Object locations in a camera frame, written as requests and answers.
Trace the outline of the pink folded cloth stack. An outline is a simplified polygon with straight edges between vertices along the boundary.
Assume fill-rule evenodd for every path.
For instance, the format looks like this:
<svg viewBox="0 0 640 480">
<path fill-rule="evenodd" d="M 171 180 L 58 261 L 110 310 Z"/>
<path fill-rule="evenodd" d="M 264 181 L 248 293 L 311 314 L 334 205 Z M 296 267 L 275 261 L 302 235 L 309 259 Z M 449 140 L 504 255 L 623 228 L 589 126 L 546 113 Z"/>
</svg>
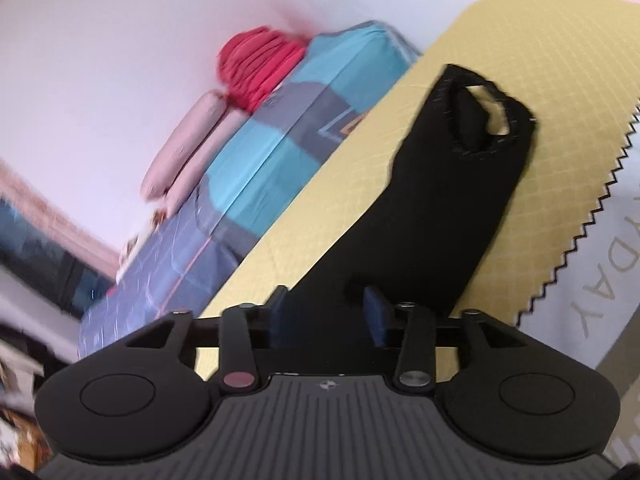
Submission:
<svg viewBox="0 0 640 480">
<path fill-rule="evenodd" d="M 164 218 L 173 217 L 248 115 L 216 91 L 204 93 L 156 154 L 140 193 Z"/>
</svg>

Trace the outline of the black pants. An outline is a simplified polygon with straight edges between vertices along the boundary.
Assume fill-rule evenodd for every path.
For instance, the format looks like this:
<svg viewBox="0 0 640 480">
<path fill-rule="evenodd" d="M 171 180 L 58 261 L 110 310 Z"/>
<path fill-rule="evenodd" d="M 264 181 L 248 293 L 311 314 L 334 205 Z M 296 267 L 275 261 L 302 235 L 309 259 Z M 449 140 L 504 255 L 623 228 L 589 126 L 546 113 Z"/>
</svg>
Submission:
<svg viewBox="0 0 640 480">
<path fill-rule="evenodd" d="M 457 65 L 436 80 L 366 212 L 286 294 L 271 322 L 285 373 L 362 373 L 376 348 L 363 317 L 373 287 L 446 318 L 494 238 L 536 122 L 493 82 Z"/>
</svg>

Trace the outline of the red folded cloth stack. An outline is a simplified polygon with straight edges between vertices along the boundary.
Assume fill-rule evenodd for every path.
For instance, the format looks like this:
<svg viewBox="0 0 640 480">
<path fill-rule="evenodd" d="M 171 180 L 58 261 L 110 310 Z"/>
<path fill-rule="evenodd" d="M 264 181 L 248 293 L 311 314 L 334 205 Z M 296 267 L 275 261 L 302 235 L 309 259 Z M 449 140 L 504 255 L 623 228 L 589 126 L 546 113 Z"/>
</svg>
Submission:
<svg viewBox="0 0 640 480">
<path fill-rule="evenodd" d="M 309 41 L 259 26 L 230 38 L 217 55 L 217 77 L 228 102 L 254 113 L 284 78 L 303 61 Z"/>
</svg>

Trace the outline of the teal grey folded blanket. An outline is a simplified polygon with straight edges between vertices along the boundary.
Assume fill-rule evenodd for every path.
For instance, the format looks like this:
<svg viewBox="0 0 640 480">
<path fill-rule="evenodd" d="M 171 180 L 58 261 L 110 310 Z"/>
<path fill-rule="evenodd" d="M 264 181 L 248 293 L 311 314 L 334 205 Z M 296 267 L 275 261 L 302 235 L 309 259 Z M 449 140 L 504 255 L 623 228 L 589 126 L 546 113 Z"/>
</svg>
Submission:
<svg viewBox="0 0 640 480">
<path fill-rule="evenodd" d="M 315 36 L 208 166 L 198 230 L 245 257 L 420 52 L 382 22 Z"/>
</svg>

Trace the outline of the yellow patterned bed sheet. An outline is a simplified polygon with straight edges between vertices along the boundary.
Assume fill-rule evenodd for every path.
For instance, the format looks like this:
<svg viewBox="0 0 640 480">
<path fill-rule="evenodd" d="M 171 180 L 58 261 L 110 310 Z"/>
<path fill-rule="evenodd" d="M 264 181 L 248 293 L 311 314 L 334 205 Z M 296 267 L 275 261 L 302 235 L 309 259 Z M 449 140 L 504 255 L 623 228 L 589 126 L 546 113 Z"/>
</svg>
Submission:
<svg viewBox="0 0 640 480">
<path fill-rule="evenodd" d="M 614 386 L 522 333 L 626 146 L 639 14 L 472 4 L 207 309 L 223 392 L 195 479 L 634 479 Z"/>
</svg>

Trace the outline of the blue plaid folded blanket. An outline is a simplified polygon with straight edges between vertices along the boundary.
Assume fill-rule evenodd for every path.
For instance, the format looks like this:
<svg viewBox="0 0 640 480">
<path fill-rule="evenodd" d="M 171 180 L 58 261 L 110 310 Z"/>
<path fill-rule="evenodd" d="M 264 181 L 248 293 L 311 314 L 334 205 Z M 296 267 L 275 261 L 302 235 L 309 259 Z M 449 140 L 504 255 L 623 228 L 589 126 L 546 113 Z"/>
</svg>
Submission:
<svg viewBox="0 0 640 480">
<path fill-rule="evenodd" d="M 252 232 L 212 206 L 208 189 L 199 185 L 84 314 L 79 355 L 90 356 L 170 312 L 200 315 L 256 243 Z"/>
</svg>

